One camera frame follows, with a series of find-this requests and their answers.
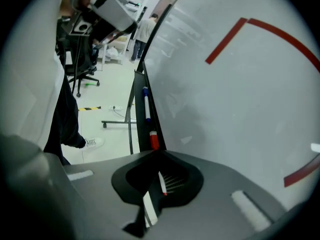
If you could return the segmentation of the white whiteboard with black stand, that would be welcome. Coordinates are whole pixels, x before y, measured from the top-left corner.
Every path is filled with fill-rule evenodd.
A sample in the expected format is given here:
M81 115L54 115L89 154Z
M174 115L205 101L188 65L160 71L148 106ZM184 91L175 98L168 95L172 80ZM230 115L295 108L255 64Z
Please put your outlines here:
M284 187L317 156L320 73L296 48L245 24L211 64L240 18L289 33L320 60L320 47L289 0L176 0L144 63L166 148L226 165L286 209L305 201L320 167Z

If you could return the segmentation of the black marker tray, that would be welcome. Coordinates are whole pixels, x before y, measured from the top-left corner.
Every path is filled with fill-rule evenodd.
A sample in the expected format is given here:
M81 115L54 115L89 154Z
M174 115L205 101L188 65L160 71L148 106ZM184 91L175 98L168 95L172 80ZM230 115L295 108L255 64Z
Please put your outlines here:
M159 149L166 150L166 144L163 137L160 121L154 102L150 81L147 74L145 62L141 60L137 70L134 72L134 98L135 98L135 118L138 134L138 143L140 151L149 151L152 149L150 132L155 131L158 137ZM150 109L150 121L146 119L145 98L143 88L148 88L148 102Z

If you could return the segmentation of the blue whiteboard marker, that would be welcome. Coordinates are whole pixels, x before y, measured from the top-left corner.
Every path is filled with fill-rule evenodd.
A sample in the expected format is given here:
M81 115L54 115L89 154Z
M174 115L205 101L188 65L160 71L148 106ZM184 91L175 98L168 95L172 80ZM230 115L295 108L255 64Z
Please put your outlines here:
M151 121L150 105L149 105L149 90L146 86L142 89L144 96L144 109L145 109L145 120L147 122Z

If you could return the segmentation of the white metal shelf rack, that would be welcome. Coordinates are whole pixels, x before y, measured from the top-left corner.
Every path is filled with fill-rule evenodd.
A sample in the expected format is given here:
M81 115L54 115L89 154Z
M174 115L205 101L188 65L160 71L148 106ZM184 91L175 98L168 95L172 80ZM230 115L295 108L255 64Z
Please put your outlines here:
M104 65L106 62L116 61L120 65L123 64L131 36L132 34L122 35L110 43L107 42L107 39L101 43L102 48L98 55L98 58L101 59L101 71L104 70ZM107 51L111 48L116 49L117 54L114 53L110 56L107 55Z

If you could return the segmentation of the red bracket tape mark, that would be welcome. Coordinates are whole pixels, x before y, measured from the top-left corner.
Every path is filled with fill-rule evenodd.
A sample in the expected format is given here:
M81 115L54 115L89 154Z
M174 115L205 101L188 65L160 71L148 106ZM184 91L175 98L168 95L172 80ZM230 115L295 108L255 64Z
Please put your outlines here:
M226 48L226 46L231 42L231 40L237 35L237 33L241 30L241 28L250 24L266 30L284 41L288 42L295 49L297 49L303 56L305 56L310 63L315 67L315 69L320 73L320 59L318 59L313 52L307 48L302 42L298 39L287 33L286 31L269 24L267 22L255 19L255 18L243 18L241 17L235 25L230 29L230 31L225 35L225 37L220 41L220 43L214 48L214 50L210 53L210 55L206 58L205 62L207 64L212 64L213 61L220 55L220 53ZM316 152L317 155L307 164L296 170L295 172L287 175L283 178L283 186L288 188L297 182L301 181L316 169L320 167L320 151Z

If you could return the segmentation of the black office chair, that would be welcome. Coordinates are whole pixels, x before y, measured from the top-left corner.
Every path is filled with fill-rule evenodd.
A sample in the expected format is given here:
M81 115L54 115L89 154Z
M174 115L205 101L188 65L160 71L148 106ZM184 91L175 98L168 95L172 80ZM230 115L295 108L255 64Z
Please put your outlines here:
M72 91L77 89L76 96L81 96L81 82L83 80L95 81L100 86L100 81L91 77L97 70L97 60L100 46L94 46L93 40L88 36L80 37L69 35L63 27L70 21L63 16L57 21L56 52L62 63L68 81L73 83Z

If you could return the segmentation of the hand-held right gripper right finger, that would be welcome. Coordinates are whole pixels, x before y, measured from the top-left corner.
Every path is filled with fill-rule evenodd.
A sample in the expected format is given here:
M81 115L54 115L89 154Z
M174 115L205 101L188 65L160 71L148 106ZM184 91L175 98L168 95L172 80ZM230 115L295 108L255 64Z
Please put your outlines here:
M191 155L171 152L196 166L204 177L198 195L187 205L165 208L149 232L149 240L265 240L288 222L285 208L271 194L236 170ZM232 199L244 191L271 221L256 232Z

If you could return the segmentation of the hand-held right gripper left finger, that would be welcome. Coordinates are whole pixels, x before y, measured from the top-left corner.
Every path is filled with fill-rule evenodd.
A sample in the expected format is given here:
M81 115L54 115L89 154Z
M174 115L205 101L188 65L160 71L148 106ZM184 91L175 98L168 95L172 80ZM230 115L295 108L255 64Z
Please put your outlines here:
M120 158L65 166L72 180L72 216L76 240L157 240L157 229L146 230L144 151Z

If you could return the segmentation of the person's white shirt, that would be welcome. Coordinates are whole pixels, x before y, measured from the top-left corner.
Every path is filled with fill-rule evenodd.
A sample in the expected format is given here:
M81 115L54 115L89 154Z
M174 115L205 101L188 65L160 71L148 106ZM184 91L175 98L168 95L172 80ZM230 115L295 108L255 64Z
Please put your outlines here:
M47 144L64 80L56 54L62 0L33 0L0 55L0 134Z

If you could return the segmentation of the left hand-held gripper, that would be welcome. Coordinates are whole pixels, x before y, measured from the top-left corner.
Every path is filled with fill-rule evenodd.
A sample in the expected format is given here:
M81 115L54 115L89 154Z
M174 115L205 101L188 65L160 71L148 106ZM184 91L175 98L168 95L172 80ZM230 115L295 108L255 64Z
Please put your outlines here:
M126 5L128 0L70 0L74 10L63 27L71 36L130 34L137 28Z

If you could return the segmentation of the person's left forearm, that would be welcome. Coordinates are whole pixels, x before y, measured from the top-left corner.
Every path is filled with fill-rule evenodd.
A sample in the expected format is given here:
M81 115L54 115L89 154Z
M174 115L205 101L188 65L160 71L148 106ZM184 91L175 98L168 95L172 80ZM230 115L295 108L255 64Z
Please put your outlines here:
M61 17L71 17L74 13L70 0L61 0L59 15Z

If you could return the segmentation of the white plastic bag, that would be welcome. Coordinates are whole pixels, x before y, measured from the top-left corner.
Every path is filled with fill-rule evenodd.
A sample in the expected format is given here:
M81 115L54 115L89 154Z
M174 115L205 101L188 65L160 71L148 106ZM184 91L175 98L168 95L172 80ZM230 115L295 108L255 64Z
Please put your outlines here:
M117 58L118 54L118 50L115 47L108 47L105 56L108 58Z

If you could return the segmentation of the person's dark trousers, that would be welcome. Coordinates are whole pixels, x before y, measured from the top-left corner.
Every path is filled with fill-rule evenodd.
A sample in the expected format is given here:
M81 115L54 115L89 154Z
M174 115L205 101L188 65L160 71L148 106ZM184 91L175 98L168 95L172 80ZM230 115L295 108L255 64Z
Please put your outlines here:
M54 110L48 141L44 152L58 156L62 165L69 165L62 145L81 149L86 141L79 133L78 105L72 94L69 81L64 77Z

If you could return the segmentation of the person's white right shoe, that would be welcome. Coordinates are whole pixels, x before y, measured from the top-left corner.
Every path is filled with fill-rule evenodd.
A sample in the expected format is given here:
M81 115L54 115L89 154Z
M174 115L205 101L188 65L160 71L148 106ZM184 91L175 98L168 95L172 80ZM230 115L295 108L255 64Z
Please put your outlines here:
M81 148L82 151L100 148L105 143L105 140L100 137L85 138L85 145Z

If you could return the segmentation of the red marker pen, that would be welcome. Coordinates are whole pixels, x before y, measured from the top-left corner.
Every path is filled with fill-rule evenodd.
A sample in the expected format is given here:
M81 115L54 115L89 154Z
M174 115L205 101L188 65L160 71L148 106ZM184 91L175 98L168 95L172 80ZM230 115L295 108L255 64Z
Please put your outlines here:
M158 139L158 134L155 130L151 131L149 133L150 135L150 144L151 144L151 148L153 150L158 150L160 148L160 144L159 144L159 139ZM164 196L167 196L167 188L166 188L166 184L165 184L165 180L163 178L163 175L161 174L161 172L158 172L158 178L159 178L159 182L160 182L160 187L161 187L161 191L163 193Z

